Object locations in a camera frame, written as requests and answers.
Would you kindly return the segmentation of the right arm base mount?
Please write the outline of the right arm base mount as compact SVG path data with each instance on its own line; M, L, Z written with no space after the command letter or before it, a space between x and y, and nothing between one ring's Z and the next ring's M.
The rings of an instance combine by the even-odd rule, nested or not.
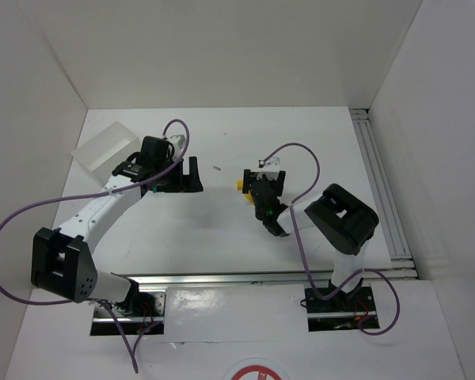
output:
M322 301L308 288L300 306L306 310L310 332L356 330L360 322L365 330L380 329L374 295L369 286L361 287L349 302L338 297Z

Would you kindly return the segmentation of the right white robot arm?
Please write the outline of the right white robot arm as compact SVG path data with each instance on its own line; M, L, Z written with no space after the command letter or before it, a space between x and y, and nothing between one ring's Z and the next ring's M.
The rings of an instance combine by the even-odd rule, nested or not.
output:
M246 169L241 191L250 196L256 219L270 234L296 237L314 294L323 301L335 298L350 302L363 283L364 251L379 224L378 215L338 184L329 185L320 196L287 206L279 200L285 176L283 170L270 175ZM311 227L317 228L335 250L327 294L316 288L301 239L300 231Z

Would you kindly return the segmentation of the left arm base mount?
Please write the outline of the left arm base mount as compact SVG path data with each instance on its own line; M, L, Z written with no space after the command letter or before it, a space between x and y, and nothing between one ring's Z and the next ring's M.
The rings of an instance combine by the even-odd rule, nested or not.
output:
M146 335L160 336L164 334L164 316L166 304L166 289L151 288L146 290L151 300L140 306L138 311L124 311L115 304L110 307L127 336L138 336L150 325L151 330ZM91 336L119 336L120 332L111 314L101 305L93 308L93 317L90 333Z

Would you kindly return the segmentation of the yellow rectangular block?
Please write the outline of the yellow rectangular block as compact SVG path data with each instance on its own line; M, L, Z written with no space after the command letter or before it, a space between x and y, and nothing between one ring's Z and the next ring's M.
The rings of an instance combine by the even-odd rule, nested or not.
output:
M253 198L250 193L245 194L245 198L252 204L254 205Z

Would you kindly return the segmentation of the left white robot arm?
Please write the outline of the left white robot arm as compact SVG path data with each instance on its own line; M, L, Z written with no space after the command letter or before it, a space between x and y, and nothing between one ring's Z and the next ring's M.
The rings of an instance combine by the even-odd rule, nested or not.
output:
M202 192L197 159L183 158L183 135L145 137L140 151L118 164L102 197L90 200L78 213L33 238L31 282L35 287L72 302L111 302L134 313L153 298L123 275L97 270L93 253L108 230L149 192Z

